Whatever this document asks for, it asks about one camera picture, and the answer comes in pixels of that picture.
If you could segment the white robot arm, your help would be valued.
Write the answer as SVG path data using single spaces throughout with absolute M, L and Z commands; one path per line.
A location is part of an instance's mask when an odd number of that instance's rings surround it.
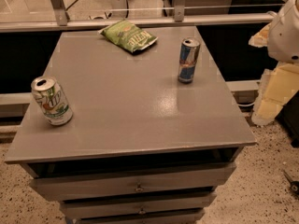
M 288 0 L 249 44 L 267 47 L 269 57 L 278 61 L 273 71 L 265 69 L 262 74 L 251 116 L 255 125 L 264 126 L 299 91 L 299 0 Z

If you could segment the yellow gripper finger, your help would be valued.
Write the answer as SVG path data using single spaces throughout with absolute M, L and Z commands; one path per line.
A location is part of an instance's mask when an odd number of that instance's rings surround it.
M 252 122 L 271 123 L 291 98 L 299 92 L 299 64 L 279 62 L 274 70 L 265 69 L 255 100 Z
M 270 23 L 265 25 L 265 27 L 263 27 L 257 34 L 253 35 L 249 39 L 249 45 L 256 48 L 266 47 L 268 44 L 269 28 Z

